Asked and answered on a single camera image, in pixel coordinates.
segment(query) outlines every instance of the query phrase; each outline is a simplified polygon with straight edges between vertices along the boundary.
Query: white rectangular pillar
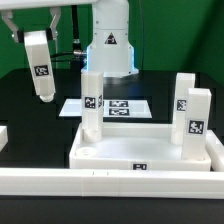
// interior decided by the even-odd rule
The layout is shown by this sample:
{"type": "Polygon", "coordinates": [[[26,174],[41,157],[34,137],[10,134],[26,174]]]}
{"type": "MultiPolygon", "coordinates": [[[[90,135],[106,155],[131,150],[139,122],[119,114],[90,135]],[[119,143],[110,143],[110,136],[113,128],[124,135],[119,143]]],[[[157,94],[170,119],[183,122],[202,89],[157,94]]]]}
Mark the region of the white rectangular pillar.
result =
{"type": "Polygon", "coordinates": [[[55,85],[46,32],[27,32],[24,42],[36,94],[44,102],[50,102],[54,98],[55,85]]]}
{"type": "Polygon", "coordinates": [[[7,127],[0,126],[0,152],[8,142],[7,127]]]}
{"type": "Polygon", "coordinates": [[[194,73],[177,74],[171,133],[171,142],[175,145],[182,145],[183,142],[187,94],[189,88],[194,88],[194,84],[194,73]]]}
{"type": "Polygon", "coordinates": [[[82,73],[82,129],[84,141],[98,142],[103,125],[103,73],[82,73]]]}
{"type": "Polygon", "coordinates": [[[182,159],[203,160],[211,103],[208,89],[189,89],[182,159]]]}

